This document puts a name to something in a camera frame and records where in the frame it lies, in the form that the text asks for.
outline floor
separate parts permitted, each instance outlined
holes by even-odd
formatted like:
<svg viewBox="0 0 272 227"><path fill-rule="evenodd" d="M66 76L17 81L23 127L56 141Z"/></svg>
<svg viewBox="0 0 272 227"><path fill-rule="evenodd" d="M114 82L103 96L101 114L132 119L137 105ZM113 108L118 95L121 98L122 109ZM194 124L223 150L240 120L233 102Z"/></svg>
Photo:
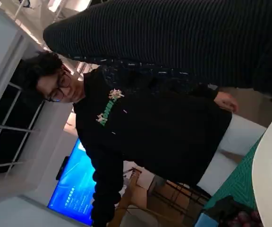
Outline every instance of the floor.
<svg viewBox="0 0 272 227"><path fill-rule="evenodd" d="M238 115L264 127L270 125L272 122L271 97L262 95L251 89L226 88L223 89L223 91L231 93L238 100L240 107ZM169 199L172 198L174 192L172 188L166 186L159 187L157 190ZM190 201L185 196L174 194L174 198L176 199L176 203L181 207L186 208L188 206L187 214L192 218L185 217L181 212L173 209L170 205L162 202L156 197L150 197L148 199L148 207L165 216L181 221L186 227L192 226L192 223L202 209L202 206Z"/></svg>

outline white flower graphic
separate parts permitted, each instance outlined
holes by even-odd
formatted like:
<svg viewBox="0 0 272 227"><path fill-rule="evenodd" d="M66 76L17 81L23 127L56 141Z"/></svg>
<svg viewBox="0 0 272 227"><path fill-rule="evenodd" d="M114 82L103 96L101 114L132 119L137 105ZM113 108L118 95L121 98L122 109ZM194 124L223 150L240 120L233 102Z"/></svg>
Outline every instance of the white flower graphic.
<svg viewBox="0 0 272 227"><path fill-rule="evenodd" d="M122 94L120 90L113 89L110 91L110 94L109 94L110 99L118 99L121 97L124 97L124 95Z"/></svg>
<svg viewBox="0 0 272 227"><path fill-rule="evenodd" d="M98 122L102 122L102 121L107 121L108 119L105 119L103 116L102 116L102 113L100 115L97 115L98 119L96 119Z"/></svg>

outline hand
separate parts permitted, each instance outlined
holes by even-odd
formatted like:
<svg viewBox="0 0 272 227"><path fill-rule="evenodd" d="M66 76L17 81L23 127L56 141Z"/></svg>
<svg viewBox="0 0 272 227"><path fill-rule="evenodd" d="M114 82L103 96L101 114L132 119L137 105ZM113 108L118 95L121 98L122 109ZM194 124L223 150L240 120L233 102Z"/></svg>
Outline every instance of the hand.
<svg viewBox="0 0 272 227"><path fill-rule="evenodd" d="M237 100L229 93L218 92L214 102L222 109L236 113L239 110Z"/></svg>

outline black hoodie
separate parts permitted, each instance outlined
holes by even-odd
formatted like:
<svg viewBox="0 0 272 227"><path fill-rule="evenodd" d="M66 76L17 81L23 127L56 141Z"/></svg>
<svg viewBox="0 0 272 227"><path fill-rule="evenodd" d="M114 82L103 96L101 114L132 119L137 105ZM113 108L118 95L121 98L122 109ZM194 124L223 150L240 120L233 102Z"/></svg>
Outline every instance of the black hoodie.
<svg viewBox="0 0 272 227"><path fill-rule="evenodd" d="M101 67L85 78L86 97L74 104L78 136L92 160L97 182L93 226L114 216L123 186L123 161L174 182L196 185L231 120L213 101L217 92L198 87L173 92L172 83L147 75L125 75L110 87ZM159 86L159 92L153 92Z"/></svg>

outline glasses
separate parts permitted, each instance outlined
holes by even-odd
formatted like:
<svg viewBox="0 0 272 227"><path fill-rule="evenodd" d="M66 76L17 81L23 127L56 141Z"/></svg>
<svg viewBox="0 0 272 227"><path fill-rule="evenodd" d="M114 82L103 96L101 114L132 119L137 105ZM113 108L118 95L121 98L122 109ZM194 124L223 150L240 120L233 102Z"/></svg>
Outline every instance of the glasses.
<svg viewBox="0 0 272 227"><path fill-rule="evenodd" d="M61 88L69 87L70 83L71 83L71 78L66 74L66 71L64 70L62 72L62 75L58 76L57 87L51 91L48 101L60 102L65 96Z"/></svg>

